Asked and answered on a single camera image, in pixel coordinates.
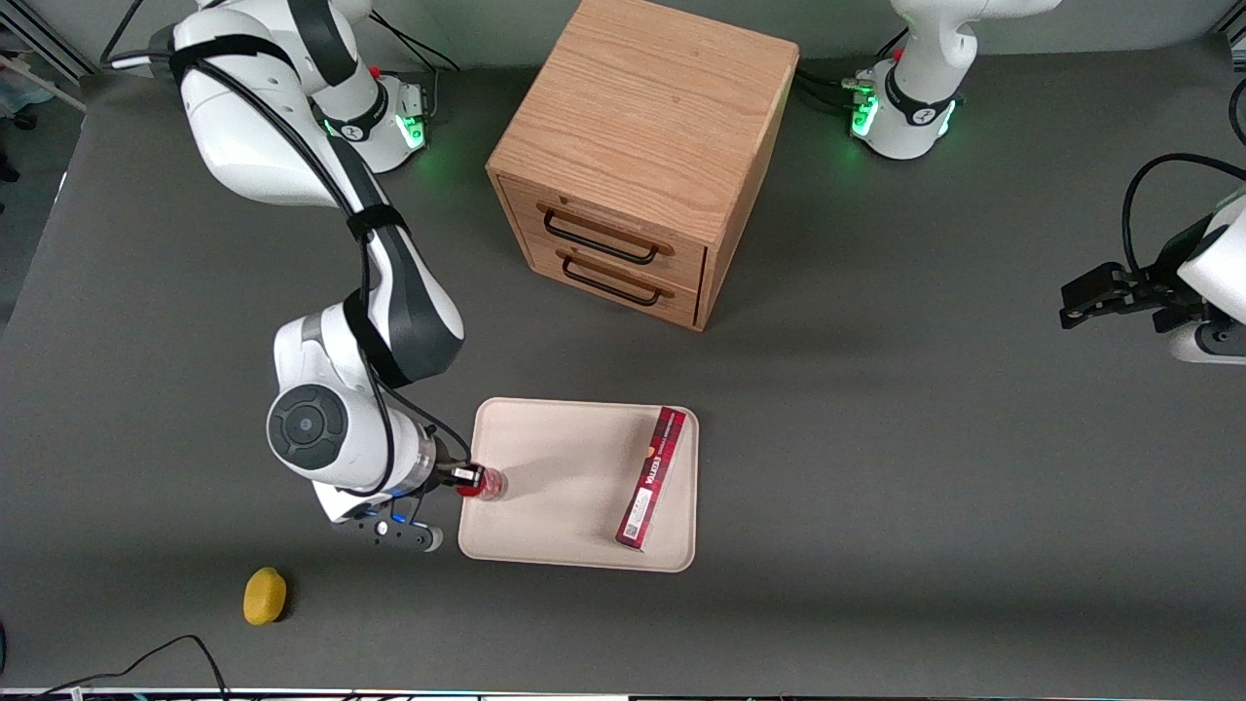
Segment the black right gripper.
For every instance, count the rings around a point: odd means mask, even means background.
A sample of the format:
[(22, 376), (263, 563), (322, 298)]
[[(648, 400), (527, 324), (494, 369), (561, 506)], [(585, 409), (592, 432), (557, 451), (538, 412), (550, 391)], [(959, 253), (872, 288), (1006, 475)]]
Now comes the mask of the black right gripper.
[(427, 491), (449, 487), (455, 488), (460, 497), (477, 498), (483, 493), (483, 484), (468, 486), (468, 481), (482, 481), (485, 474), (483, 466), (468, 464), (462, 459), (437, 458), (427, 474)]

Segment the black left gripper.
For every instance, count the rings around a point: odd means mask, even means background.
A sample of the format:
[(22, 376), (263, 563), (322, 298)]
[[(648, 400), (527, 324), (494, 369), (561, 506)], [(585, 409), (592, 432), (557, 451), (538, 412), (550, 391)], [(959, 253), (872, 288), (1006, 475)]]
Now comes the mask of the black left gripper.
[(1126, 268), (1116, 261), (1105, 261), (1064, 284), (1060, 289), (1063, 331), (1110, 314), (1153, 313), (1156, 332), (1175, 331), (1189, 322), (1207, 322), (1209, 303), (1180, 279), (1177, 270), (1192, 258), (1210, 223), (1210, 218), (1196, 219), (1163, 244), (1151, 265), (1140, 266), (1133, 227), (1129, 220), (1121, 220)]

